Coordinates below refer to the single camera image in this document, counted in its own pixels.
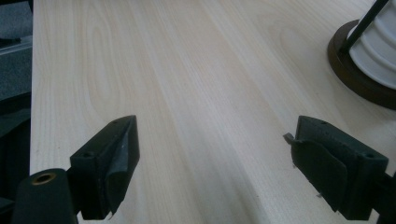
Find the gray carpet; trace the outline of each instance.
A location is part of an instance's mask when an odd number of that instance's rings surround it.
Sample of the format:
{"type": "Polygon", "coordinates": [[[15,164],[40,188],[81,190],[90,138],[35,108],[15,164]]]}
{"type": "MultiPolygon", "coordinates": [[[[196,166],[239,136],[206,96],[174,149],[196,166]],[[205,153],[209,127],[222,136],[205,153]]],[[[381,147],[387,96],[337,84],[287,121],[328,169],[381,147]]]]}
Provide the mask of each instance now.
{"type": "MultiPolygon", "coordinates": [[[[0,6],[0,38],[33,34],[33,15],[27,2],[0,6]]],[[[32,90],[32,50],[0,56],[0,100],[32,90]]]]}

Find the ribbed white shade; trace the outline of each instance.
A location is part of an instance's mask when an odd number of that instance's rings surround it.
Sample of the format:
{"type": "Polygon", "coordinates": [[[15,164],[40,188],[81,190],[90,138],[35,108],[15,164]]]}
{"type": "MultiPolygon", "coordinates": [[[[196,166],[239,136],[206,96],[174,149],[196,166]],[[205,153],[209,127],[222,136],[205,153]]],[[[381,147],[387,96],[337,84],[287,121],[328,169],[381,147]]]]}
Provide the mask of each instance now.
{"type": "Polygon", "coordinates": [[[396,0],[388,1],[349,54],[364,74],[396,90],[396,0]]]}

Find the wood grain surface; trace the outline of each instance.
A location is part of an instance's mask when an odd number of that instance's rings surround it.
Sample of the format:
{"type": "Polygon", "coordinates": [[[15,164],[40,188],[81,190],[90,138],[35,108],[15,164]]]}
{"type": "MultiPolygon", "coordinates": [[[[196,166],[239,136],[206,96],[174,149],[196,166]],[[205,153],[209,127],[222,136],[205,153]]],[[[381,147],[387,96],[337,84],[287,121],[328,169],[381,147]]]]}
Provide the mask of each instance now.
{"type": "Polygon", "coordinates": [[[68,168],[134,114],[141,159],[125,201],[80,223],[367,223],[317,197],[282,135],[299,115],[324,119],[395,171],[395,111],[346,88],[326,56],[372,2],[35,0],[31,172],[68,168]]]}

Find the wooden table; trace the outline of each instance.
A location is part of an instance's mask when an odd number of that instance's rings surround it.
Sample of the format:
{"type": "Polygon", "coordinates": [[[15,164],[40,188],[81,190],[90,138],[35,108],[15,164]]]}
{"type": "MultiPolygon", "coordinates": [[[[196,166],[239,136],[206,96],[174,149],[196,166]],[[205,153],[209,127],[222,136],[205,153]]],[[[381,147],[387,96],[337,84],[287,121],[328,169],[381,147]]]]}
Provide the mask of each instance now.
{"type": "Polygon", "coordinates": [[[68,168],[135,114],[141,160],[98,223],[351,223],[293,169],[282,134],[299,115],[327,120],[394,172],[396,113],[346,88],[326,56],[372,2],[36,0],[32,173],[68,168]]]}

